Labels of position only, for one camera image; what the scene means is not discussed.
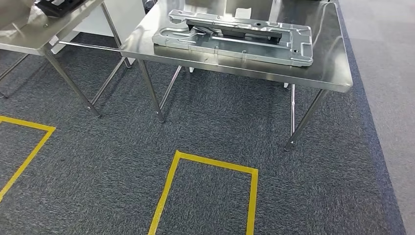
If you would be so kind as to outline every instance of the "sheet metal part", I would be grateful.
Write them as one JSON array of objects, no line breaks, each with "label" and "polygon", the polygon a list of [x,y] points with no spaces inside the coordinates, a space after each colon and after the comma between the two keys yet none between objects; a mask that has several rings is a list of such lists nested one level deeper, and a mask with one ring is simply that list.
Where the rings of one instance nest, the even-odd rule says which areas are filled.
[{"label": "sheet metal part", "polygon": [[313,63],[308,26],[180,10],[168,16],[152,38],[157,45],[298,67]]}]

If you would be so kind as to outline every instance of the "black component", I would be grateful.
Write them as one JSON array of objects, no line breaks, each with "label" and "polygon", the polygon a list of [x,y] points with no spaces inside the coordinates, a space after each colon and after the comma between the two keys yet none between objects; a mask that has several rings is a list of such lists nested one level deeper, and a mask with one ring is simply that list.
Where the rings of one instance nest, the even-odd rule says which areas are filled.
[{"label": "black component", "polygon": [[40,0],[36,6],[47,16],[64,17],[85,0]]},{"label": "black component", "polygon": [[278,33],[278,32],[259,31],[259,30],[246,29],[246,28],[236,28],[236,27],[230,27],[224,24],[222,25],[221,24],[209,24],[209,23],[201,22],[197,20],[187,20],[186,24],[189,27],[189,30],[191,30],[194,26],[220,29],[224,37],[244,38],[245,34],[253,34],[253,35],[258,35],[258,36],[269,37],[270,41],[275,42],[276,44],[279,43],[282,37],[282,33]]}]

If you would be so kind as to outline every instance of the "table top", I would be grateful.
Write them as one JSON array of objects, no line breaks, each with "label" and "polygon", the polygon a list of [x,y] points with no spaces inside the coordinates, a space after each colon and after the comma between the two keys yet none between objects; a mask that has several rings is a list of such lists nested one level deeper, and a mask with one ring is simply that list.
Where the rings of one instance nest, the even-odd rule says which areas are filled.
[{"label": "table top", "polygon": [[[251,19],[310,26],[313,64],[293,67],[154,45],[152,37],[169,24],[173,9],[235,16],[237,8],[251,8]],[[319,89],[347,92],[353,81],[340,29],[331,2],[311,0],[159,0],[121,46],[126,57],[225,72]]]},{"label": "table top", "polygon": [[0,34],[0,49],[43,55],[43,47],[65,38],[104,0],[85,0],[62,18],[47,17],[38,7],[32,6],[29,23],[12,35]]}]

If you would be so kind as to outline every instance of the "yellow tape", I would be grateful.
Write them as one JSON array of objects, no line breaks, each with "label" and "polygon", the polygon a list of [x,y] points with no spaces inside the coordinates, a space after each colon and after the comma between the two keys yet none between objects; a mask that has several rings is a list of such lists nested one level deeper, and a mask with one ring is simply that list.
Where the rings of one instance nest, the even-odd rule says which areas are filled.
[{"label": "yellow tape", "polygon": [[161,197],[159,203],[157,204],[156,211],[154,212],[153,220],[151,221],[150,230],[148,231],[149,235],[155,235],[157,226],[160,222],[161,213],[163,212],[164,205],[167,200],[168,192],[171,187],[171,183],[173,182],[174,173],[176,172],[177,165],[179,164],[180,156],[178,154],[174,155],[173,162],[171,163],[169,173],[167,174],[166,185],[164,186],[163,192],[161,193]]},{"label": "yellow tape", "polygon": [[249,196],[249,205],[248,205],[248,220],[247,220],[247,231],[246,235],[253,235],[254,234],[254,223],[255,223],[255,208],[256,208],[256,191],[258,185],[258,169],[236,165],[232,163],[222,162],[214,159],[199,157],[196,155],[191,155],[187,153],[182,153],[176,150],[176,153],[173,157],[173,162],[170,166],[169,172],[167,174],[166,184],[164,186],[163,192],[161,193],[161,197],[159,203],[157,204],[156,211],[154,212],[153,220],[151,221],[150,229],[148,231],[148,235],[155,235],[157,227],[160,222],[161,213],[163,212],[164,205],[167,200],[168,193],[170,191],[171,184],[173,182],[173,177],[177,169],[177,165],[179,164],[180,159],[186,159],[190,161],[195,161],[199,163],[204,163],[208,165],[214,165],[226,169],[237,170],[245,173],[251,174],[251,190]]},{"label": "yellow tape", "polygon": [[52,127],[52,126],[45,126],[45,125],[42,125],[42,124],[37,124],[37,123],[34,123],[34,122],[30,122],[30,121],[14,119],[14,118],[10,118],[10,117],[8,118],[8,117],[5,117],[5,116],[0,116],[0,123],[2,121],[9,122],[9,123],[16,124],[16,125],[22,125],[22,126],[35,128],[35,129],[40,129],[40,130],[44,130],[44,131],[47,131],[47,132],[43,136],[43,138],[40,140],[40,142],[36,145],[36,147],[32,150],[32,152],[29,154],[29,156],[26,158],[26,160],[23,162],[23,164],[19,167],[19,169],[17,169],[17,171],[13,174],[12,178],[10,178],[10,180],[6,183],[6,185],[3,187],[3,189],[1,189],[1,191],[0,191],[0,202],[3,199],[3,196],[12,187],[12,185],[17,180],[17,178],[21,175],[21,173],[24,171],[24,169],[26,169],[27,165],[29,165],[29,163],[32,161],[32,159],[35,157],[35,155],[39,152],[39,150],[45,144],[47,139],[49,139],[50,135],[52,135],[53,131],[55,131],[55,129],[56,129],[55,127]]}]

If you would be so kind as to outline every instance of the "carpet floor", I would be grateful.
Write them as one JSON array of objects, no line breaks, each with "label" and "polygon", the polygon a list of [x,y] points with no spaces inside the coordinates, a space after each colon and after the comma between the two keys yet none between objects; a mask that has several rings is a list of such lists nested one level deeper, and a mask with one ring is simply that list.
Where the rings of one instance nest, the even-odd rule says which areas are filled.
[{"label": "carpet floor", "polygon": [[[0,51],[0,69],[18,57]],[[119,59],[78,47],[58,54],[89,97]],[[147,66],[161,97],[177,67]],[[140,76],[136,64],[122,68],[94,118],[44,58],[29,56],[8,75],[0,115],[57,129],[0,203],[0,234],[147,234],[175,150],[258,169],[255,234],[391,234],[355,87],[329,93],[285,152],[290,92],[282,84],[183,69],[160,124]],[[298,117],[316,93],[297,87]],[[0,183],[43,134],[0,124]],[[249,190],[248,174],[181,160],[156,234],[244,234]]]}]

